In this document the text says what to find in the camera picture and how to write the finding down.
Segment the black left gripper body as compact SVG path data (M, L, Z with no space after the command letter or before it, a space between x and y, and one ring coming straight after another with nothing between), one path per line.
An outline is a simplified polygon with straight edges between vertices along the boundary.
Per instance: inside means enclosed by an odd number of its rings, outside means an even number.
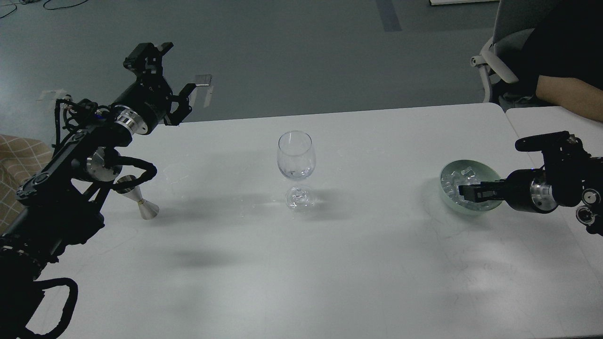
M149 135L171 112L174 94L162 75L141 75L112 103L116 122L132 135Z

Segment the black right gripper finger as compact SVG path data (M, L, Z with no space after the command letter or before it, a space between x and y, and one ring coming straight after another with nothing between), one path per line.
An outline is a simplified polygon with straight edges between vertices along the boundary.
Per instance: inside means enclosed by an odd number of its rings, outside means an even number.
M558 131L534 135L531 137L522 137L518 139L514 147L519 152L542 152L545 150L562 149L565 146L580 145L581 139L575 137L568 131Z
M469 202L504 201L509 195L510 185L506 181L480 182L473 185L459 185L459 195Z

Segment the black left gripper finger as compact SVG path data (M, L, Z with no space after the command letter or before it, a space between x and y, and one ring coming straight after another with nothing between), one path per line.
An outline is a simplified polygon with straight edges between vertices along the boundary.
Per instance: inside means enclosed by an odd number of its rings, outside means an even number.
M134 73L133 84L166 85L163 57L174 47L171 41L160 44L140 43L123 61L123 67Z
M164 125L178 126L186 117L192 112L192 106L190 105L190 95L196 90L197 84L188 83L179 92L178 95L168 95L168 111L163 118ZM171 104L176 103L177 108L174 112L171 112Z

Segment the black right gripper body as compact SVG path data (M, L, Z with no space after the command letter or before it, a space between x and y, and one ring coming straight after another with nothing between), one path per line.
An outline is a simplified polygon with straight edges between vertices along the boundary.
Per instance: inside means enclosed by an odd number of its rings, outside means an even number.
M541 153L543 168L511 172L502 182L500 198L514 210L537 214L577 206L589 153L578 146L556 146Z

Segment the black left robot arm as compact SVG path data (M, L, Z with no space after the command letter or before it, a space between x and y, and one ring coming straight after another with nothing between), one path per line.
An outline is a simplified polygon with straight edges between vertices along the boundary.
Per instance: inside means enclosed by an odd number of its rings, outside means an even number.
M56 339L66 331L78 298L70 278L40 280L47 264L58 262L69 245L85 244L104 227L101 214L111 191L148 182L157 168L121 156L118 148L134 135L149 135L159 124L177 126L190 112L189 97L198 84L174 94L163 75L163 57L172 42L140 43L123 61L136 80L111 105L66 96L55 103L57 143L49 163L18 187L24 207L1 236L1 337ZM67 287L62 315L48 333L34 333L28 322L45 291Z

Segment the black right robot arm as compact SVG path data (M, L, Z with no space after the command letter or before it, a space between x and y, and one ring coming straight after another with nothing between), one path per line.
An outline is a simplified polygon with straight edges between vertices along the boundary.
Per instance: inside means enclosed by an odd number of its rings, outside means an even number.
M576 219L590 234L602 234L603 161L584 150L579 137L559 131L524 137L519 152L541 152L543 166L519 169L494 182L462 185L470 202L505 201L518 211L549 214L559 206L575 207Z

